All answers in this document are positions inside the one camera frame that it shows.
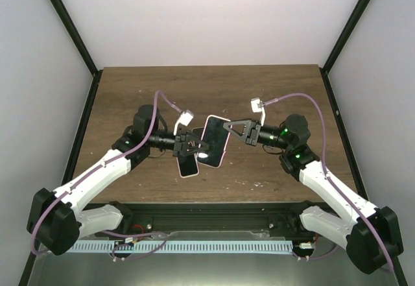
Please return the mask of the teal blue phone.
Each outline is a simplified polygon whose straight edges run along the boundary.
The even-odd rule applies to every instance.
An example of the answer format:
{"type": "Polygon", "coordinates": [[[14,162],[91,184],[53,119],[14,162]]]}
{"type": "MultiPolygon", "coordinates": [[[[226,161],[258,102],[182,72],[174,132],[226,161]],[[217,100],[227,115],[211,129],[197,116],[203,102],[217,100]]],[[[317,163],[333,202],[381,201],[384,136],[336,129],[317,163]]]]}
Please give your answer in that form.
{"type": "Polygon", "coordinates": [[[203,131],[204,131],[204,128],[203,127],[198,127],[198,128],[192,129],[192,133],[194,133],[198,137],[201,137],[202,136],[203,131]]]}

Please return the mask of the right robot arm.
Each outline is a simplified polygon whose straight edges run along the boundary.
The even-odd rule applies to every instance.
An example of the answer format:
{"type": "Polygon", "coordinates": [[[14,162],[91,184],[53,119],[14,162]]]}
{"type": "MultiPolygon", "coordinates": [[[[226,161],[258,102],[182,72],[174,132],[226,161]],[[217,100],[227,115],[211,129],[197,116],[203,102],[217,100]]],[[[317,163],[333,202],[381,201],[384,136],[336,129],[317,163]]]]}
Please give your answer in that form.
{"type": "Polygon", "coordinates": [[[323,235],[343,248],[350,261],[363,273],[371,274],[403,253],[403,241],[395,212],[378,208],[339,180],[322,158],[308,146],[311,133],[307,120],[292,114],[279,126],[245,119],[228,121],[224,129],[247,145],[269,145],[281,149],[284,171],[314,191],[334,212],[310,206],[288,219],[292,234],[323,235]]]}

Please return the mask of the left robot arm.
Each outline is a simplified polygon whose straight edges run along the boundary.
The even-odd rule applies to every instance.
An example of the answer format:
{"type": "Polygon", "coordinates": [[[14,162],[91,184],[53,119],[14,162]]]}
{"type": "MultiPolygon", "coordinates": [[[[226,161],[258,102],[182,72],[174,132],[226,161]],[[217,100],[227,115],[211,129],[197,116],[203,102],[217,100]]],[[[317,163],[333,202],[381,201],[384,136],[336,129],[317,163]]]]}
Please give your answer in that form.
{"type": "Polygon", "coordinates": [[[59,256],[80,238],[108,231],[114,237],[128,237],[132,231],[132,211],[119,202],[87,209],[87,205],[112,182],[128,174],[149,157],[151,149],[171,150],[178,160],[194,159],[208,149],[186,126],[194,115],[181,111],[172,132],[160,130],[164,122],[160,111],[151,104],[139,107],[132,125],[111,149],[88,170],[53,191],[39,190],[32,200],[27,231],[31,234],[30,249],[35,255],[46,251],[59,256]]]}

